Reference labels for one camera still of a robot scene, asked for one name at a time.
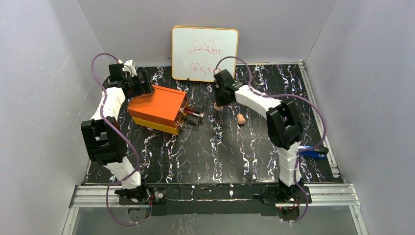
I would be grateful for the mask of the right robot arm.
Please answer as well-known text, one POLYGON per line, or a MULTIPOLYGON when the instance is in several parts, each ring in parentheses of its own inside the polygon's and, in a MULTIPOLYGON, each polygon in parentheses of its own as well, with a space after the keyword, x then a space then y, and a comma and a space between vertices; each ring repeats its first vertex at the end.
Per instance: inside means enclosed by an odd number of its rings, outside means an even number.
POLYGON ((284 103, 267 97, 248 84, 234 80, 227 70, 216 70, 214 79, 217 106, 235 102, 254 110, 266 119, 268 137, 278 154, 279 195, 285 200, 294 198, 302 185, 298 150, 303 134, 303 125, 295 103, 284 103))

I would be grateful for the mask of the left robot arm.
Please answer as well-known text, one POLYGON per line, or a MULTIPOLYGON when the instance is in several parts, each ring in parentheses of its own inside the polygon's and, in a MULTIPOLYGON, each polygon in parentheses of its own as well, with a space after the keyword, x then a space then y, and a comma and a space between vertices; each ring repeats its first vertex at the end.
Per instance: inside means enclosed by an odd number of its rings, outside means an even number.
POLYGON ((133 60, 109 65, 110 75, 102 83, 102 98, 94 115, 81 123, 81 132, 92 162, 110 170, 120 180, 121 197, 143 203, 150 193, 139 171, 127 158, 131 146, 117 122, 122 104, 128 98, 152 94, 155 90, 147 73, 137 72, 133 60))

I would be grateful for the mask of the beige gourd makeup sponge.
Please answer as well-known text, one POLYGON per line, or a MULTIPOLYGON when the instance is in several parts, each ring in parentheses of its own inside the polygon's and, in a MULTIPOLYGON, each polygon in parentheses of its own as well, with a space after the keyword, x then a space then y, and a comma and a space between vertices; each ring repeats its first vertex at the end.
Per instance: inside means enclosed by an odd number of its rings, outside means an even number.
POLYGON ((244 125, 246 123, 246 119, 244 118, 242 114, 238 114, 236 116, 236 120, 237 120, 238 125, 244 125))

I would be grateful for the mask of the orange drawer organizer box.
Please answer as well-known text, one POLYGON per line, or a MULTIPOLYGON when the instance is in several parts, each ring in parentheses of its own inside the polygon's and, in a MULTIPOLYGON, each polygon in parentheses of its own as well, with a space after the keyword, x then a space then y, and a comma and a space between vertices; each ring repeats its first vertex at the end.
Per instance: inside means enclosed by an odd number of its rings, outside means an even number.
POLYGON ((187 93, 154 85, 154 92, 132 98, 127 111, 135 124, 178 135, 183 124, 187 93))

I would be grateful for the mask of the blue stapler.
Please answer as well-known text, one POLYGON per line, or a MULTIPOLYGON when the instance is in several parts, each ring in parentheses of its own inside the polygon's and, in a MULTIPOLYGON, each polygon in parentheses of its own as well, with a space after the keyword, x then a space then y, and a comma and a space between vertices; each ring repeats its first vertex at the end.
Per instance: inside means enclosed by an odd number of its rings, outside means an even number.
POLYGON ((327 157, 329 153, 329 149, 327 147, 321 146, 316 149, 310 150, 312 146, 308 145, 301 145, 299 146, 299 150, 304 150, 300 154, 305 157, 315 158, 315 159, 324 159, 327 157))

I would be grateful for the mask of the small round pink puff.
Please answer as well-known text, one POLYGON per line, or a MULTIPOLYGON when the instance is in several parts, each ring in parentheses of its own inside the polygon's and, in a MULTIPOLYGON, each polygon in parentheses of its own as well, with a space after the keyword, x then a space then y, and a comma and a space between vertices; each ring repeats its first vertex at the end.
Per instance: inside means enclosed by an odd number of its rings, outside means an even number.
POLYGON ((214 104, 213 104, 213 107, 214 107, 214 109, 215 109, 215 110, 217 110, 217 111, 222 111, 222 110, 223 110, 223 106, 218 106, 218 105, 217 105, 217 103, 214 103, 214 104))

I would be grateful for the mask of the yellow-framed whiteboard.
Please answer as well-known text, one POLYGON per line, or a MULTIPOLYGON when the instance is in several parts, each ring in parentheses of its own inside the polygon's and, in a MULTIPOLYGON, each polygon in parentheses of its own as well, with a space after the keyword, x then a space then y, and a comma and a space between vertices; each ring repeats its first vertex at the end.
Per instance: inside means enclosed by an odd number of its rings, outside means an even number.
POLYGON ((173 79, 213 82, 215 70, 235 73, 236 29, 175 26, 171 36, 173 79))

